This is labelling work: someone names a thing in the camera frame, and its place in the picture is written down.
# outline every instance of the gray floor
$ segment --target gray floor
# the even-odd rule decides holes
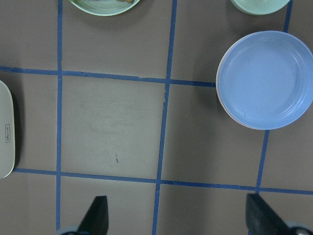
[[[3,1],[0,80],[22,141],[0,180],[0,234],[53,235],[107,195],[110,235],[246,235],[245,197],[257,189],[284,220],[313,227],[313,108],[264,142],[226,114],[213,84],[226,50],[283,31],[286,11],[141,0],[97,17],[68,0]],[[312,20],[313,1],[294,0],[288,32],[311,50]]]

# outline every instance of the square grid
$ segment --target square grid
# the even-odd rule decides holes
[[[13,207],[16,202],[14,195],[22,191],[27,193],[27,200],[35,197],[36,202],[47,210],[45,219],[49,219],[50,223],[45,220],[34,229],[33,220],[39,220],[42,216],[34,201],[31,201],[29,208],[18,204],[25,210],[25,216],[32,220],[30,224],[23,223],[26,226],[25,234],[39,234],[45,232],[45,229],[52,232],[79,223],[92,199],[100,194],[109,196],[109,234],[247,234],[244,207],[245,195],[249,192],[264,196],[283,219],[310,223],[306,215],[312,214],[311,207],[307,205],[313,205],[313,187],[310,183],[313,162],[308,157],[312,148],[308,141],[305,142],[305,150],[297,146],[304,139],[312,139],[312,125],[309,125],[312,108],[303,119],[286,128],[264,132],[243,128],[225,114],[215,97],[212,75],[216,72],[212,68],[216,67],[218,60],[205,61],[206,54],[222,56],[231,43],[255,31],[250,26],[259,25],[260,22],[265,24],[257,27],[259,31],[288,32],[290,29],[290,33],[295,36],[300,34],[301,39],[308,40],[305,33],[299,32],[296,23],[302,23],[300,9],[304,5],[301,4],[310,5],[310,0],[291,0],[278,13],[257,20],[240,13],[230,1],[212,0],[212,5],[208,4],[209,1],[204,1],[212,7],[213,16],[216,14],[214,7],[218,11],[226,8],[232,13],[221,22],[230,24],[229,28],[221,31],[227,40],[221,44],[214,41],[212,48],[204,47],[206,37],[209,36],[205,33],[203,37],[199,37],[199,43],[186,49],[187,51],[184,50],[185,45],[193,40],[193,36],[201,35],[198,28],[193,28],[192,25],[199,23],[198,27],[203,28],[205,24],[199,21],[201,17],[187,17],[185,20],[184,14],[188,14],[190,9],[193,12],[201,7],[200,1],[195,3],[194,8],[188,0],[164,0],[162,4],[157,0],[141,2],[138,9],[145,11],[145,15],[140,16],[139,10],[126,12],[120,18],[119,26],[123,26],[121,32],[112,33],[108,39],[114,45],[116,36],[117,44],[125,44],[129,35],[131,45],[135,47],[124,45],[123,50],[127,56],[121,61],[121,69],[116,65],[120,54],[114,55],[112,60],[101,61],[101,54],[96,48],[87,46],[96,54],[97,57],[94,58],[89,51],[79,51],[77,47],[83,45],[72,43],[75,38],[82,37],[99,44],[97,30],[113,32],[117,18],[110,18],[108,24],[103,26],[99,18],[82,15],[67,0],[58,0],[55,11],[48,16],[50,21],[55,19],[51,29],[39,28],[43,34],[46,31],[49,35],[55,32],[48,39],[55,41],[57,48],[51,46],[53,43],[46,48],[47,60],[55,56],[55,69],[51,61],[43,61],[42,65],[39,64],[41,69],[38,69],[36,59],[16,64],[16,58],[13,58],[9,59],[8,64],[3,62],[0,65],[4,77],[2,80],[18,100],[22,99],[19,100],[24,107],[22,125],[29,129],[34,127],[36,133],[40,134],[32,136],[31,131],[25,128],[24,136],[43,144],[35,151],[36,143],[27,139],[21,151],[20,164],[7,181],[0,181],[1,187],[10,192],[8,196],[1,195],[1,199],[8,205]],[[298,21],[293,20],[292,9],[299,18]],[[164,18],[161,22],[149,24],[149,21],[158,18],[158,11],[163,12]],[[204,8],[200,11],[201,14],[207,14]],[[142,18],[141,22],[135,19],[138,17]],[[234,19],[239,19],[239,23],[235,23]],[[247,28],[241,31],[238,25],[240,23],[246,24]],[[78,33],[80,24],[86,28],[94,24],[94,28],[90,28],[89,35],[82,36]],[[214,22],[210,24],[214,31],[219,30]],[[139,35],[141,28],[144,28],[143,37]],[[179,40],[186,35],[186,30],[191,30],[190,34]],[[235,33],[229,36],[227,32],[230,30]],[[134,41],[138,40],[143,50],[149,50],[153,46],[149,42],[149,36],[160,37],[155,48],[145,54],[144,60],[128,64],[131,58],[141,57],[140,46]],[[0,43],[9,45],[10,37],[14,35],[9,34],[4,42],[0,39]],[[29,45],[42,46],[31,40]],[[21,47],[25,53],[22,56],[24,59],[28,47]],[[116,48],[113,46],[106,50],[114,54]],[[80,65],[71,61],[73,54],[79,57]],[[37,57],[40,61],[42,51]],[[87,60],[91,60],[91,63],[84,67]],[[182,64],[184,71],[179,70]],[[146,67],[153,67],[151,73]],[[39,107],[32,105],[36,102],[32,91],[43,97]],[[30,120],[35,118],[39,109],[45,111],[44,117],[53,116],[50,120],[56,122],[55,128],[45,120],[40,120],[40,126]],[[209,115],[212,118],[207,122],[206,117]],[[48,128],[48,137],[45,136],[45,127]],[[287,141],[282,138],[284,135],[288,136]],[[108,136],[105,141],[102,139],[104,136]],[[183,140],[179,138],[181,136],[190,137]],[[49,157],[48,162],[39,157],[42,154],[39,152]],[[307,165],[303,162],[302,165],[297,165],[295,159],[284,158],[285,155],[291,157],[300,152]],[[289,172],[293,165],[301,167],[304,173],[301,177],[296,178]],[[16,189],[15,192],[10,189],[10,184],[15,184],[16,181],[21,190]],[[45,204],[45,200],[52,201],[55,207]],[[288,204],[299,209],[288,209]],[[9,213],[8,208],[1,211]],[[12,212],[9,215],[12,221],[18,219]],[[20,228],[13,229],[16,230],[3,230],[1,234],[21,233]]]

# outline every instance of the label on dish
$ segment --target label on dish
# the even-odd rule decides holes
[[[5,142],[10,143],[11,141],[11,130],[10,130],[10,124],[5,125]]]

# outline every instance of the blue tape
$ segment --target blue tape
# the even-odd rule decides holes
[[[153,78],[153,77],[140,78],[138,76],[107,74],[107,73],[62,71],[62,75],[64,75],[64,76],[65,75],[66,76],[78,76],[78,77],[110,78],[110,79],[115,79],[115,80],[126,80],[126,81],[165,83],[164,78]]]
[[[301,195],[313,195],[313,191],[309,190],[296,190],[296,189],[283,189],[283,188],[260,188],[261,192],[277,192],[288,194],[301,194]]]
[[[183,81],[183,80],[174,80],[174,79],[171,79],[171,84],[196,86],[196,87],[216,87],[214,82]]]
[[[33,69],[22,69],[0,66],[0,71],[5,72],[16,72],[16,73],[32,73],[32,74],[45,74],[45,75],[57,75],[58,72],[55,70],[33,70]]]
[[[100,180],[115,180],[115,181],[126,181],[126,182],[152,183],[152,184],[156,183],[155,179],[108,176],[108,175],[92,175],[92,174],[81,174],[81,173],[71,173],[71,172],[62,172],[61,176],[86,178],[86,179],[100,179]]]
[[[63,0],[58,0],[58,97],[57,97],[57,162],[56,162],[56,230],[61,224],[61,132],[62,132],[62,22]]]
[[[167,118],[167,107],[168,98],[170,91],[171,82],[171,71],[172,71],[172,60],[173,60],[173,49],[174,49],[174,37],[175,37],[175,24],[176,24],[176,13],[177,13],[177,0],[173,0],[172,3],[172,16],[171,16],[171,29],[170,29],[170,40],[167,56],[167,69],[166,69],[166,81],[165,81],[165,101],[163,104],[163,115],[161,124],[161,135],[160,135],[160,147],[159,147],[159,157],[157,164],[157,183],[156,183],[156,193],[155,193],[155,206],[153,213],[153,224],[152,224],[152,235],[157,233],[157,217],[158,217],[158,206],[160,197],[160,180],[162,174],[162,164],[163,164],[163,152],[164,152],[164,141],[165,141],[165,130],[166,130],[166,118]]]
[[[265,157],[266,157],[266,150],[268,147],[268,137],[269,137],[269,130],[266,130],[264,133],[262,153],[261,153],[259,171],[258,171],[258,178],[256,181],[256,187],[257,188],[260,188],[261,183],[262,183],[262,176],[263,176],[263,169],[264,169],[264,163],[265,163]]]
[[[291,18],[291,11],[292,11],[292,2],[293,0],[290,0],[288,5],[287,5],[287,11],[286,11],[286,17],[285,17],[285,24],[284,24],[284,32],[288,33],[288,28],[289,28],[289,22]]]
[[[256,190],[256,187],[252,187],[252,186],[193,183],[193,182],[183,182],[183,181],[161,180],[161,184],[175,185],[175,186],[187,186],[187,187],[198,187],[198,188],[224,188],[224,189],[236,189],[236,190],[248,190],[248,191],[255,191]]]
[[[25,168],[14,168],[14,172],[19,173],[29,173],[29,174],[39,174],[39,175],[56,175],[55,171],[50,170],[35,170],[35,169],[25,169]]]

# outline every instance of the light green plate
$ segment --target light green plate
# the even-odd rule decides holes
[[[140,0],[69,0],[79,9],[96,16],[114,16],[121,14]]]
[[[231,0],[242,12],[250,15],[267,15],[283,8],[289,0]]]

